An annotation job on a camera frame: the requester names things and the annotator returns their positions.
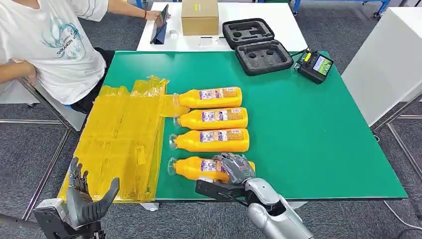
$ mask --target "green tabletop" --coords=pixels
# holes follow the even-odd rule
[[[249,116],[245,155],[288,200],[407,197],[335,67],[316,85],[292,69],[249,77],[234,52],[117,52],[104,84],[131,91],[150,75],[170,80],[168,94],[239,86]],[[168,136],[187,131],[166,119],[157,200],[206,198],[195,181],[167,173],[170,157],[214,155],[171,150]]]

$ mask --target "graphic print on shirt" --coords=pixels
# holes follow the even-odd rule
[[[50,32],[43,32],[42,43],[57,49],[57,58],[68,60],[81,59],[85,56],[83,36],[73,23],[55,17],[51,19]]]

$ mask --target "plastic bottle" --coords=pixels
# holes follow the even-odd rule
[[[197,130],[246,128],[248,126],[248,112],[242,107],[195,110],[176,118],[175,124]]]
[[[245,128],[210,131],[191,130],[183,135],[170,135],[170,148],[190,152],[246,152],[249,133]]]
[[[255,164],[249,161],[255,170]],[[227,183],[229,178],[221,162],[217,159],[189,157],[187,159],[171,158],[167,170],[170,175],[179,174],[190,180],[205,180]]]
[[[242,90],[239,87],[190,90],[180,95],[175,93],[173,101],[193,109],[239,107],[242,104]]]

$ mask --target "bottle cap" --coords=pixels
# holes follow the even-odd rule
[[[174,107],[180,107],[180,95],[177,93],[173,94]]]
[[[169,172],[169,175],[175,175],[176,174],[176,168],[174,167],[174,164],[177,162],[177,159],[172,157],[169,160],[169,163],[167,164],[167,172]]]
[[[169,144],[170,144],[170,148],[173,150],[177,149],[176,139],[177,139],[177,135],[175,134],[170,135]]]
[[[173,118],[173,124],[174,124],[174,127],[176,127],[176,128],[182,127],[182,125],[179,123],[179,119],[180,119],[180,117],[174,117]]]

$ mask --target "yellow sticker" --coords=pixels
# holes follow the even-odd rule
[[[309,60],[309,58],[311,57],[311,53],[308,53],[305,57],[305,62],[307,62]]]

